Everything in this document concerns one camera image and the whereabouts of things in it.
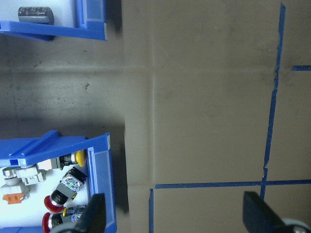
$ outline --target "electrical component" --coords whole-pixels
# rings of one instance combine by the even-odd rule
[[[55,213],[63,211],[66,201],[76,196],[85,181],[86,175],[73,167],[64,175],[56,190],[44,198],[45,206]]]
[[[21,178],[17,177],[16,167],[6,167],[2,170],[5,185],[0,188],[2,199],[8,204],[18,204],[29,197],[29,189],[23,183]]]
[[[20,7],[18,19],[26,23],[54,25],[54,15],[50,7]]]
[[[36,184],[45,181],[45,172],[38,170],[36,165],[21,167],[16,170],[18,178],[21,178],[25,185]]]
[[[86,151],[79,150],[75,153],[66,154],[53,159],[47,159],[42,162],[37,163],[38,169],[51,170],[55,168],[63,169],[64,166],[69,166],[73,164],[79,164],[79,166],[84,166],[86,163]]]
[[[75,207],[64,208],[62,213],[57,213],[51,215],[46,213],[42,218],[42,228],[44,233],[49,233],[52,228],[55,226],[67,223],[67,222],[77,222],[83,211],[85,210],[86,205],[77,205]]]

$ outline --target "orange terminal block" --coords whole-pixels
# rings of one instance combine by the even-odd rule
[[[20,204],[24,199],[24,194],[22,193],[13,193],[13,194],[5,194],[2,197],[3,200],[8,201],[8,204]]]

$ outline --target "blue painter's tape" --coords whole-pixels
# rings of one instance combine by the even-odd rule
[[[241,186],[260,186],[260,185],[261,185],[261,181],[221,182],[221,183],[164,183],[164,184],[156,184],[155,189],[162,189],[162,188],[241,187]]]
[[[274,116],[275,116],[275,112],[276,112],[278,73],[280,70],[280,63],[281,63],[283,36],[284,36],[284,25],[285,25],[285,6],[281,3],[280,17],[279,17],[279,23],[278,23],[279,41],[278,41],[278,47],[277,47],[276,76],[274,78],[274,89],[273,89],[272,95],[271,95],[269,125],[268,125],[267,141],[266,141],[266,150],[265,150],[265,154],[264,154],[263,177],[262,177],[262,184],[261,184],[261,190],[260,190],[260,197],[262,199],[264,199],[267,176],[268,176],[267,165],[268,165],[269,158],[270,158],[270,149],[271,149],[271,141],[272,141],[272,133],[273,133]]]
[[[149,197],[149,233],[154,233],[154,190],[152,188]]]
[[[293,66],[292,71],[311,71],[311,66]]]
[[[211,188],[211,187],[244,187],[244,186],[261,186],[262,181],[245,181],[245,182],[212,182],[212,183],[161,183],[156,184],[155,189],[166,188]],[[290,181],[266,181],[266,185],[291,185],[291,184],[311,184],[311,180],[290,180]],[[153,208],[153,190],[150,191],[149,207],[152,200]]]
[[[267,181],[267,185],[311,184],[311,180]]]

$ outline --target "blue plastic bin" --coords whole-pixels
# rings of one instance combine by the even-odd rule
[[[105,194],[105,233],[116,233],[116,207],[109,133],[86,139],[84,136],[59,136],[58,131],[49,131],[40,138],[0,140],[0,148],[0,167],[33,165],[47,159],[86,149],[90,194],[88,199],[96,193]],[[16,226],[0,229],[0,233],[42,232],[41,227]]]
[[[105,0],[76,0],[76,14],[76,28],[0,21],[0,33],[46,41],[51,35],[106,40]]]

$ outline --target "white connector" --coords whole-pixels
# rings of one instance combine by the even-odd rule
[[[36,184],[45,181],[45,172],[38,170],[36,165],[20,168],[16,171],[17,177],[21,178],[25,185]]]

